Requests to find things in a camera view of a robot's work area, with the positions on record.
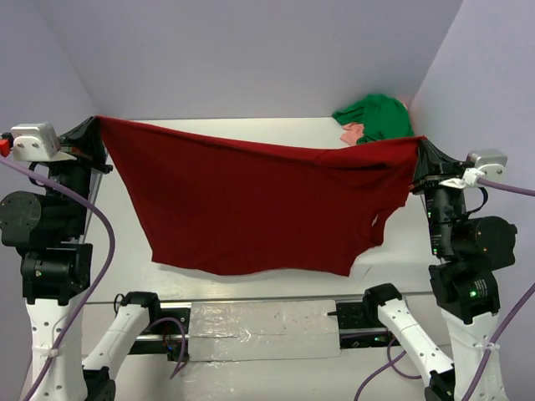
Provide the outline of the red t-shirt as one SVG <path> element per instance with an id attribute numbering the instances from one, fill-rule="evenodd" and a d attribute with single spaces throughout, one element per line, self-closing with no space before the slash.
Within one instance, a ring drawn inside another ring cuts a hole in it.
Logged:
<path id="1" fill-rule="evenodd" d="M 308 149 L 110 117 L 99 128 L 153 261 L 220 276 L 283 268 L 348 276 L 405 205 L 420 144 Z"/>

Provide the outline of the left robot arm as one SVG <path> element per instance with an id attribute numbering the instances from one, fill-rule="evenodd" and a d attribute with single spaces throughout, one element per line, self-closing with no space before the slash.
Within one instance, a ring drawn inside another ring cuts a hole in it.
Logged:
<path id="1" fill-rule="evenodd" d="M 94 173 L 111 166 L 99 120 L 64 135 L 48 123 L 20 124 L 1 137 L 1 162 L 43 188 L 16 191 L 1 202 L 1 242 L 21 258 L 23 298 L 32 326 L 30 400 L 112 400 L 120 366 L 142 332 L 164 321 L 158 296 L 130 292 L 88 355 L 82 354 L 85 303 L 100 283 L 91 276 L 93 247 L 83 243 Z"/>

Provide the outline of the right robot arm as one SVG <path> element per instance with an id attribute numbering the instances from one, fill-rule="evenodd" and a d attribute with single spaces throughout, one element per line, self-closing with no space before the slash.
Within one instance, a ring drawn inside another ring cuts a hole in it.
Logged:
<path id="1" fill-rule="evenodd" d="M 425 385 L 427 400 L 505 400 L 497 351 L 500 298 L 495 270 L 512 266 L 517 228 L 497 216 L 474 217 L 464 192 L 479 179 L 501 182 L 507 156 L 498 150 L 451 158 L 429 140 L 418 146 L 411 191 L 425 198 L 432 254 L 429 267 L 437 306 L 445 319 L 452 355 L 433 342 L 391 283 L 367 289 L 364 320 L 384 325 L 404 349 Z"/>

